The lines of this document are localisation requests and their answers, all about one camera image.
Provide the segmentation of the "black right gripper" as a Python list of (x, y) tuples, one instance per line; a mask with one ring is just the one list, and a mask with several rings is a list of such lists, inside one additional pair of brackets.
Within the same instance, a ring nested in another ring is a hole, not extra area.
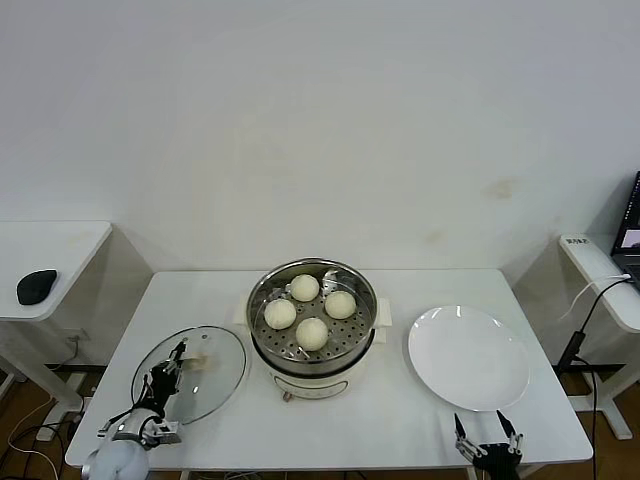
[(459, 416), (454, 414), (455, 447), (464, 458), (473, 458), (474, 467), (487, 473), (491, 480), (519, 480), (517, 467), (521, 461), (524, 435), (516, 431), (512, 422), (500, 410), (497, 410), (496, 414), (509, 441), (508, 444), (492, 443), (478, 446), (467, 437)]

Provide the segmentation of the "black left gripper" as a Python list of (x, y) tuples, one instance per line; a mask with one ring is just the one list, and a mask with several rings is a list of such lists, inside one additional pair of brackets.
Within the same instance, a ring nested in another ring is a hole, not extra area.
[(178, 392), (190, 360), (185, 358), (183, 342), (171, 348), (158, 345), (145, 358), (146, 372), (151, 373), (151, 383), (144, 396), (144, 407), (159, 416), (165, 415), (165, 407), (170, 397)]

